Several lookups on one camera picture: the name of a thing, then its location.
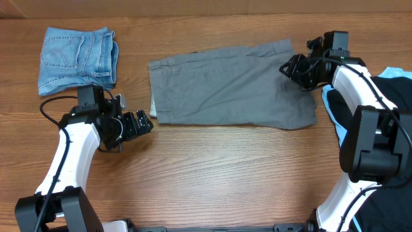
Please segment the grey cotton shorts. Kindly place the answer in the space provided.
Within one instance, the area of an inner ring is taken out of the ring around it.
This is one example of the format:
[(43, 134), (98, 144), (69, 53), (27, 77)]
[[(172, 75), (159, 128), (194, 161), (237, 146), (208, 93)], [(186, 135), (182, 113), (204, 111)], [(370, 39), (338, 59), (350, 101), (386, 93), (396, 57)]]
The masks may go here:
[(151, 115), (161, 124), (314, 125), (313, 95), (279, 71), (294, 54), (285, 39), (151, 61)]

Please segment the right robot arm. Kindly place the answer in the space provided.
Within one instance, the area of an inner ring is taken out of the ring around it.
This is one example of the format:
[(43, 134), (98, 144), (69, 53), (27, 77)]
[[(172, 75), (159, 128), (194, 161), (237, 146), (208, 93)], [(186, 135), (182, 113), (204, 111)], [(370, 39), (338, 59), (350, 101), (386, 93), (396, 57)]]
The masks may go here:
[(302, 225), (275, 231), (347, 231), (352, 218), (377, 190), (406, 172), (411, 155), (411, 114), (399, 110), (376, 87), (364, 61), (348, 50), (348, 33), (331, 31), (309, 40), (308, 55), (293, 55), (279, 71), (304, 90), (331, 84), (353, 120), (340, 147), (342, 169), (328, 198)]

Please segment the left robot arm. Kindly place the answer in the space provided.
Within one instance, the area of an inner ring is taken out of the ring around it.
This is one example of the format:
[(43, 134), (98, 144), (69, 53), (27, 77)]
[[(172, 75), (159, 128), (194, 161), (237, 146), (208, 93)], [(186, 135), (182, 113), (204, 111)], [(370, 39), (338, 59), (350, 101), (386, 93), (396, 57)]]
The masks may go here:
[(50, 231), (48, 224), (58, 217), (66, 223), (56, 231), (136, 231), (129, 219), (102, 223), (86, 196), (95, 152), (119, 153), (123, 142), (153, 129), (144, 111), (124, 113), (122, 96), (106, 98), (106, 92), (101, 86), (79, 87), (77, 105), (56, 123), (59, 144), (49, 171), (35, 194), (15, 206), (21, 231)]

